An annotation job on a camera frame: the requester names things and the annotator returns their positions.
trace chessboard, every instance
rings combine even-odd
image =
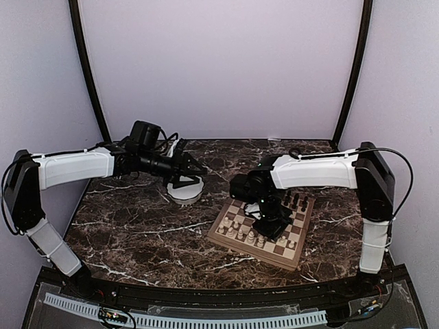
[[[287,226],[277,241],[265,238],[252,227],[256,219],[246,216],[245,205],[228,198],[207,234],[208,240],[263,262],[295,270],[307,235],[314,199],[299,193],[293,196],[291,191],[285,194],[282,205],[293,210],[290,216],[293,224]]]

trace marble table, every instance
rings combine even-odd
[[[247,289],[354,276],[362,222],[355,192],[345,188],[296,189],[316,202],[295,271],[207,241],[234,175],[290,147],[331,151],[327,141],[190,141],[186,150],[208,168],[202,199],[191,206],[173,203],[161,180],[146,174],[93,180],[65,239],[96,278],[140,285]]]

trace white chess piece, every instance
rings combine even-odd
[[[253,242],[254,241],[254,232],[253,231],[249,231],[248,233],[248,242]]]
[[[233,228],[228,228],[227,235],[233,236]]]
[[[262,247],[263,247],[263,242],[264,242],[264,238],[263,238],[263,236],[262,236],[262,235],[259,235],[259,236],[258,236],[258,244],[257,244],[257,246],[258,246],[259,248],[262,248]]]

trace wall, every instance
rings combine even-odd
[[[68,2],[2,1],[0,31],[0,172],[19,149],[51,152],[99,141]],[[83,190],[80,182],[43,192],[43,208],[61,233]],[[20,328],[44,262],[0,220],[0,326]]]
[[[112,137],[332,138],[362,0],[80,3]]]
[[[439,324],[439,3],[376,1],[358,89],[340,149],[370,140],[412,162],[414,190],[394,225],[392,254],[413,278],[431,328]],[[396,174],[397,202],[408,170]]]

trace white arm segment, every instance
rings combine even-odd
[[[77,180],[108,177],[112,175],[115,165],[115,158],[104,147],[34,161],[40,164],[40,190]]]
[[[342,152],[346,156],[297,160],[285,155],[273,164],[271,176],[276,188],[287,189],[300,186],[340,186],[357,188],[353,162],[358,155],[347,156],[354,149]],[[383,263],[383,256],[388,243],[389,221],[373,222],[363,219],[363,245],[360,271],[378,273]]]
[[[343,154],[330,158],[312,160],[297,160],[285,155],[279,157],[271,170],[272,179],[276,188],[287,189],[299,186],[340,186],[357,188],[355,167],[352,165],[358,155],[347,156],[354,152],[350,149]]]
[[[35,227],[28,229],[25,234],[66,276],[72,276],[81,268],[79,258],[46,218],[42,218]]]

